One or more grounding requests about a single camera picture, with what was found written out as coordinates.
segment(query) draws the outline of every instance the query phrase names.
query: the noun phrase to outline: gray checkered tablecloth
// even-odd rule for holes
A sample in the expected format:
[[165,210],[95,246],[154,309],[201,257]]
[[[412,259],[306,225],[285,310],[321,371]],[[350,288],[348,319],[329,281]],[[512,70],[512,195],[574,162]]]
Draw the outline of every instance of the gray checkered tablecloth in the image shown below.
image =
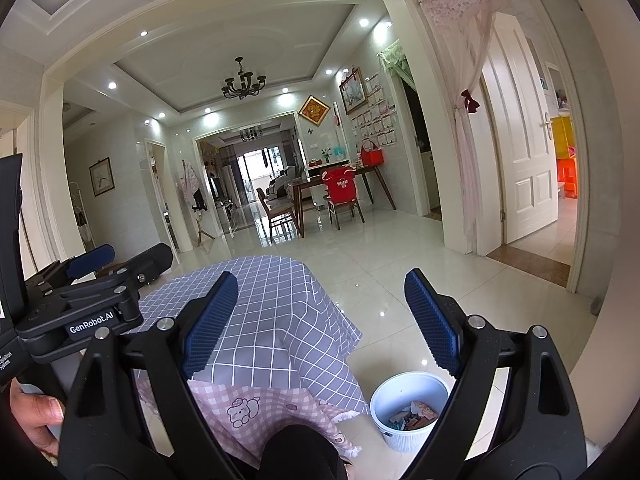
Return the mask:
[[195,381],[225,386],[305,388],[329,406],[369,413],[345,359],[362,333],[334,305],[308,267],[285,256],[246,256],[175,278],[140,301],[147,330],[206,295],[227,270],[238,304]]

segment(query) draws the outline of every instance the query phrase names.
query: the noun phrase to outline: fingernail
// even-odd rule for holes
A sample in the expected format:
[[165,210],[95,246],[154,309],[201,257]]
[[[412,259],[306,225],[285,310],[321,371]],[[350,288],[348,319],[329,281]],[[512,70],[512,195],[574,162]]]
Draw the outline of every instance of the fingernail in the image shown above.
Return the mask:
[[49,407],[51,409],[51,415],[55,417],[59,424],[65,418],[65,410],[62,409],[62,404],[57,399],[49,399]]

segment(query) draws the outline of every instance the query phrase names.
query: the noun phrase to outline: black chandelier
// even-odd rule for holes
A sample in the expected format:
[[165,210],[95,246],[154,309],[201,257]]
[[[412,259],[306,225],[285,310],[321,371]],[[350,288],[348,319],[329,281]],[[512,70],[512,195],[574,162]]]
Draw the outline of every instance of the black chandelier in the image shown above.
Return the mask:
[[258,137],[262,136],[262,127],[261,126],[252,126],[251,128],[247,128],[246,130],[240,130],[240,138],[242,142],[249,142],[249,140],[255,140]]
[[236,63],[240,65],[240,71],[238,75],[240,76],[240,88],[236,89],[234,87],[235,78],[230,77],[229,79],[225,79],[226,86],[222,88],[222,93],[227,99],[233,99],[234,97],[239,97],[244,99],[249,95],[258,95],[260,90],[264,88],[264,85],[267,81],[267,76],[259,75],[258,82],[251,84],[251,78],[254,75],[253,72],[244,72],[242,70],[242,60],[243,57],[236,57]]

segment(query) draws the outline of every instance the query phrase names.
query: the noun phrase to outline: light blue trash can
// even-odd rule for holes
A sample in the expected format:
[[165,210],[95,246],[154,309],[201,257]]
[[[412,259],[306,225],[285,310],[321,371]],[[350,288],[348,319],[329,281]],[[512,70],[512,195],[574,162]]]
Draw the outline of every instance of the light blue trash can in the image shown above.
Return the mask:
[[425,443],[436,423],[420,430],[398,431],[388,427],[389,419],[409,406],[412,400],[421,400],[440,415],[450,393],[449,385],[437,375],[406,372],[380,384],[371,397],[371,416],[391,449],[400,453],[415,453]]

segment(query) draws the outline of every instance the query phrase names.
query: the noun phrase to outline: pink curtain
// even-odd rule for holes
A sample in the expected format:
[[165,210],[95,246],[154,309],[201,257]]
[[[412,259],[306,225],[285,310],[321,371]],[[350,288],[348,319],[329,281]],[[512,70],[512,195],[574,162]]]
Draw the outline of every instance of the pink curtain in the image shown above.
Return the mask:
[[495,13],[504,0],[425,0],[422,10],[433,28],[440,61],[455,111],[455,141],[462,179],[462,205],[467,240],[475,240],[479,211],[479,172],[468,114],[478,103],[478,85],[491,40]]

